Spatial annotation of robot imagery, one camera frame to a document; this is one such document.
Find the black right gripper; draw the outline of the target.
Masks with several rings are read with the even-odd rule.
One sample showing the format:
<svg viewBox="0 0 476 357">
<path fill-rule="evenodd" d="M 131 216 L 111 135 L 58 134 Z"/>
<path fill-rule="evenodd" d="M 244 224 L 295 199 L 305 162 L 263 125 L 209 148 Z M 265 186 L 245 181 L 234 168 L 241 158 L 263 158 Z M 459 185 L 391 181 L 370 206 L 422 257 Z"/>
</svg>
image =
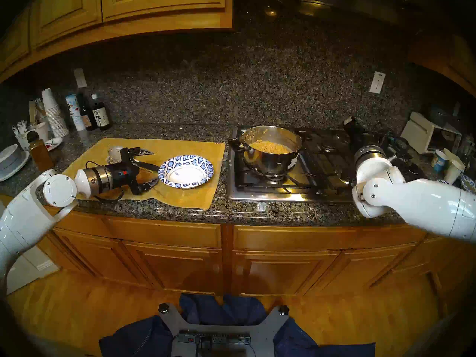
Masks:
<svg viewBox="0 0 476 357">
<path fill-rule="evenodd" d="M 343 128 L 349 136 L 349 149 L 351 152 L 358 152 L 364 147 L 370 147 L 371 150 L 384 152 L 382 149 L 382 132 L 368 131 L 360 125 L 354 116 L 344 120 Z"/>
</svg>

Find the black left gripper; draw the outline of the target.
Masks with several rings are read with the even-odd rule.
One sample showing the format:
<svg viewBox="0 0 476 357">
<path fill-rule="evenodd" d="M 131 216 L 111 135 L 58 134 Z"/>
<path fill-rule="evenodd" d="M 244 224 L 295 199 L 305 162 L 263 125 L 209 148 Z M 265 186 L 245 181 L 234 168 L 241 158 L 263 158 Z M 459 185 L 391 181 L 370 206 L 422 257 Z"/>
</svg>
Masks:
<svg viewBox="0 0 476 357">
<path fill-rule="evenodd" d="M 160 179 L 157 177 L 138 184 L 139 167 L 134 163 L 135 156 L 153 154 L 154 152 L 140 147 L 112 147 L 110 149 L 110 162 L 112 162 L 110 164 L 110 190 L 127 185 L 134 195 L 140 195 L 142 192 L 148 192 L 154 188 Z"/>
</svg>

